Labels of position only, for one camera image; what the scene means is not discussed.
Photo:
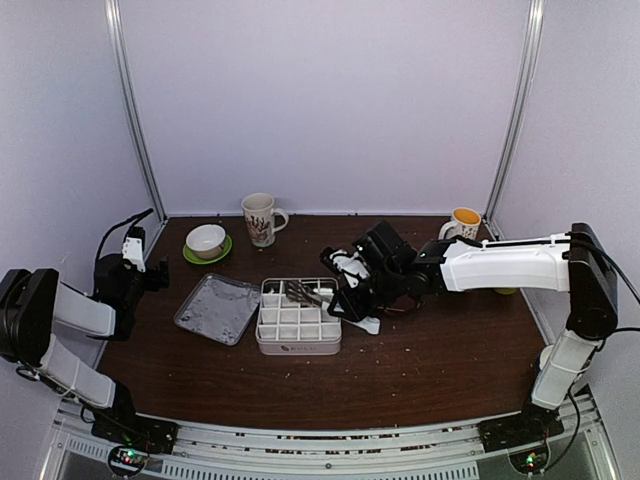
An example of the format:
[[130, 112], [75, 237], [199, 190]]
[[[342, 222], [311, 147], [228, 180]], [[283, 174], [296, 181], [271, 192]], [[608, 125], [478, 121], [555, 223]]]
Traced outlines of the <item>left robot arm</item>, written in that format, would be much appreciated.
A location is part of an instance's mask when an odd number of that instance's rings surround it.
[[145, 230], [133, 225], [120, 252], [98, 256], [91, 294], [63, 282], [53, 268], [12, 269], [1, 281], [2, 358], [27, 378], [75, 397], [123, 444], [137, 442], [144, 433], [130, 391], [71, 352], [53, 326], [60, 323], [97, 340], [128, 340], [144, 294], [169, 285], [167, 261], [147, 266], [145, 240]]

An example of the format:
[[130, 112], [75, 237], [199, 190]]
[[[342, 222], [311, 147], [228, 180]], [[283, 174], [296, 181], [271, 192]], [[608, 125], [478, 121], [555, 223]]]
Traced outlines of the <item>bunny tin lid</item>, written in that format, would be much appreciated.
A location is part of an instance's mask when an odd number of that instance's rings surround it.
[[179, 328], [235, 346], [254, 316], [260, 288], [221, 275], [206, 274], [174, 315]]

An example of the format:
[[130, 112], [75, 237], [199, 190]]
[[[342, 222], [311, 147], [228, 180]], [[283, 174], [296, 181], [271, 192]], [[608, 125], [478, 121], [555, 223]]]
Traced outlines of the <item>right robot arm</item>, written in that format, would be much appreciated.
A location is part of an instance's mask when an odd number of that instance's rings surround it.
[[570, 314], [547, 350], [523, 412], [513, 419], [519, 440], [535, 440], [596, 349], [618, 326], [617, 274], [585, 223], [567, 233], [516, 241], [475, 241], [460, 235], [412, 248], [381, 221], [353, 243], [353, 252], [326, 248], [321, 262], [345, 283], [330, 314], [361, 321], [380, 307], [407, 297], [477, 289], [530, 288], [567, 292]]

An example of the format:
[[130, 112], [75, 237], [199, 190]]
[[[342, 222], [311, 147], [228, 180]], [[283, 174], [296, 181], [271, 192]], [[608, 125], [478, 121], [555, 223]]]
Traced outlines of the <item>white handled tongs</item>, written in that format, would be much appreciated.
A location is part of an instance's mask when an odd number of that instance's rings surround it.
[[[291, 300], [305, 305], [313, 305], [320, 307], [323, 311], [329, 312], [330, 303], [325, 297], [319, 293], [306, 288], [301, 281], [286, 280], [283, 282], [284, 294]], [[338, 309], [338, 315], [346, 323], [358, 327], [366, 331], [370, 335], [378, 335], [380, 333], [380, 320], [373, 317], [365, 317], [359, 321], [346, 320], [343, 317], [344, 312]]]

